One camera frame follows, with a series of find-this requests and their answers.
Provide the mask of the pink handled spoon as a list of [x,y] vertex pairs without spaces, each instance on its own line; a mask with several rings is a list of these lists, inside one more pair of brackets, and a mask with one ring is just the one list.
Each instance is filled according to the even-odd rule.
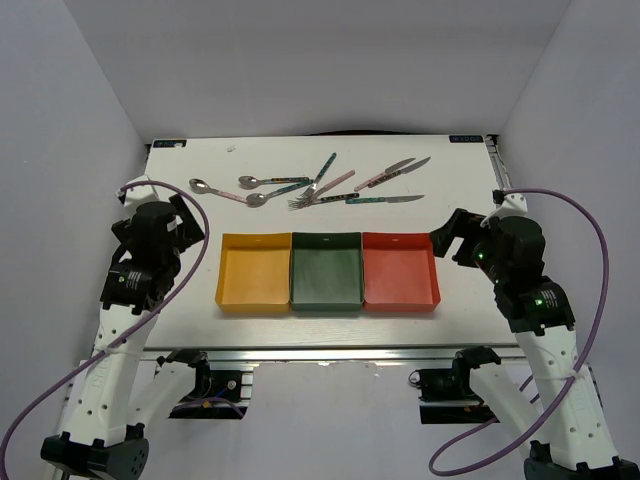
[[213,188],[207,182],[198,178],[191,178],[189,180],[189,186],[191,190],[197,194],[212,194],[212,195],[216,195],[218,197],[236,201],[242,204],[247,203],[247,200],[245,197]]

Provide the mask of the teal handled knife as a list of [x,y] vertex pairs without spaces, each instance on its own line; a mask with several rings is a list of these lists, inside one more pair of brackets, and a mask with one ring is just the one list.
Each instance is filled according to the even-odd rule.
[[358,197],[345,200],[346,204],[366,205],[377,203],[408,203],[418,201],[424,198],[424,195],[404,195],[404,196],[383,196],[383,197]]

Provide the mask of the teal handled spoon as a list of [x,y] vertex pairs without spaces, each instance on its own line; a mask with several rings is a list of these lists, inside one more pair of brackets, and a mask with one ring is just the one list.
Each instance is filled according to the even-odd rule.
[[260,207],[274,197],[290,193],[292,191],[298,190],[303,187],[308,187],[311,185],[311,183],[312,183],[311,180],[307,180],[304,182],[298,182],[292,185],[288,185],[286,187],[278,188],[277,190],[274,190],[267,194],[252,193],[246,197],[246,204],[251,208]]

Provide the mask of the dark handled knife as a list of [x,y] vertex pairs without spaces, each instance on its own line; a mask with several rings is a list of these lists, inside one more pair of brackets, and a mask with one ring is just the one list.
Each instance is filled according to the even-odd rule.
[[420,160],[414,160],[413,162],[409,163],[408,165],[400,168],[399,170],[386,175],[385,177],[374,181],[373,183],[371,183],[368,188],[373,188],[375,186],[378,186],[386,181],[389,181],[393,178],[396,178],[397,176],[403,175],[403,174],[408,174],[411,173],[419,168],[421,168],[422,166],[426,165],[429,161],[431,160],[431,157],[426,157]]

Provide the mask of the pink handled knife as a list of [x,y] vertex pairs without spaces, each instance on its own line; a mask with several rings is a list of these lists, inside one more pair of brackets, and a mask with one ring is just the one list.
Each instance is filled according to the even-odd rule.
[[385,177],[386,175],[391,174],[391,173],[399,170],[400,168],[408,165],[409,163],[413,162],[414,160],[416,160],[416,159],[415,158],[404,159],[404,160],[401,160],[401,161],[399,161],[399,162],[387,167],[384,171],[380,172],[379,174],[375,175],[374,177],[369,178],[369,179],[365,180],[363,183],[361,183],[361,184],[357,185],[356,187],[354,187],[353,191],[354,192],[361,191],[365,187],[368,187],[374,181],[379,180],[379,179]]

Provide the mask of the dark handled fork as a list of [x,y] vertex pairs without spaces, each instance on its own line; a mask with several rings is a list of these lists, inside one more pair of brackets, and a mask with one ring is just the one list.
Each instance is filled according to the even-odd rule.
[[288,208],[291,211],[301,210],[310,206],[329,204],[334,202],[341,202],[346,200],[358,199],[360,197],[359,193],[349,193],[349,194],[340,194],[340,195],[332,195],[319,197],[314,199],[305,199],[305,200],[291,200],[288,202]]

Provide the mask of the teal handled fork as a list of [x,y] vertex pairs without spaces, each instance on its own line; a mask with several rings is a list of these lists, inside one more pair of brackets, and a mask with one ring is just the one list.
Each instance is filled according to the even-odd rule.
[[316,192],[321,180],[323,179],[323,177],[325,176],[325,174],[327,173],[327,171],[329,170],[329,168],[331,167],[331,165],[335,161],[336,157],[337,157],[337,153],[336,152],[333,152],[329,156],[329,158],[324,163],[324,165],[321,168],[321,170],[315,176],[315,178],[312,181],[312,183],[310,184],[310,186],[301,195],[299,195],[297,197],[298,200],[308,200],[308,199],[310,199],[312,197],[312,195]]

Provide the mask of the pink handled fork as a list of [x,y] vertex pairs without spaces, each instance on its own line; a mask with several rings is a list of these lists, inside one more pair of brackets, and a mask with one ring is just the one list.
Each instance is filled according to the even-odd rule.
[[327,183],[325,186],[321,187],[320,189],[316,190],[309,197],[298,198],[298,199],[294,200],[293,203],[296,203],[296,204],[297,203],[301,203],[301,204],[310,203],[313,200],[316,200],[317,198],[319,198],[321,194],[328,192],[332,188],[336,187],[337,185],[341,184],[342,182],[344,182],[344,181],[348,180],[349,178],[353,177],[355,175],[355,173],[356,173],[355,169],[352,169],[352,170],[348,171],[347,173],[341,175],[340,177],[330,181],[329,183]]

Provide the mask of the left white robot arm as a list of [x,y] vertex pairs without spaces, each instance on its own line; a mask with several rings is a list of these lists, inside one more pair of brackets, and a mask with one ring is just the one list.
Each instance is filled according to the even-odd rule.
[[185,201],[173,195],[143,203],[112,231],[120,245],[100,297],[99,358],[86,370],[68,422],[40,452],[63,473],[86,479],[139,478],[151,427],[179,401],[205,396],[212,378],[204,352],[178,349],[159,358],[151,384],[131,394],[156,315],[176,291],[180,255],[205,238]]

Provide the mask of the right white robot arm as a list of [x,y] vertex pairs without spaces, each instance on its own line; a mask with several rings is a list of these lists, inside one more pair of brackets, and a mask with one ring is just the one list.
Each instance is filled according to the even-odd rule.
[[498,310],[522,349],[538,405],[509,381],[497,354],[460,351],[451,384],[479,397],[519,440],[528,479],[636,479],[638,466],[619,456],[588,368],[580,363],[575,319],[562,287],[544,275],[545,238],[521,216],[484,220],[464,209],[430,234],[435,256],[462,241],[454,261],[479,268],[492,282]]

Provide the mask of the red plastic bin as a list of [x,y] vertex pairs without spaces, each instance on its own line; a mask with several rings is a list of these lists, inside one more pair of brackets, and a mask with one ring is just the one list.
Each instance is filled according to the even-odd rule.
[[364,309],[432,312],[441,295],[427,233],[362,234]]

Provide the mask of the yellow plastic bin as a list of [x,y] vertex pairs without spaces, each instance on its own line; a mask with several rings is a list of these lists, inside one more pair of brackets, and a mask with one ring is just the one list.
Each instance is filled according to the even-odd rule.
[[225,233],[215,301],[228,314],[284,314],[290,309],[292,235]]

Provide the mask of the green plastic bin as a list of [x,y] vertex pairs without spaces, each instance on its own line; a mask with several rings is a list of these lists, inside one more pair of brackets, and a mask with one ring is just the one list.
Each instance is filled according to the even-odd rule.
[[362,234],[292,234],[290,303],[295,311],[359,311],[364,303]]

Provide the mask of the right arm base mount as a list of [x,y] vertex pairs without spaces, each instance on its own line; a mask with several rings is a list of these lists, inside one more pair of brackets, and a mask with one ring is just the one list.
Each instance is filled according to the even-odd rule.
[[423,425],[483,424],[493,412],[470,387],[470,373],[484,365],[500,365],[501,358],[486,346],[458,351],[448,368],[412,371],[408,383],[419,391]]

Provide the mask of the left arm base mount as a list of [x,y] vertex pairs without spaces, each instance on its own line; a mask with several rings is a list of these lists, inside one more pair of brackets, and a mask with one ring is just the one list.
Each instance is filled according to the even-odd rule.
[[172,409],[170,419],[241,420],[247,407],[242,388],[245,373],[241,370],[213,369],[204,351],[174,350],[156,358],[156,373],[167,366],[186,365],[193,371],[193,388]]

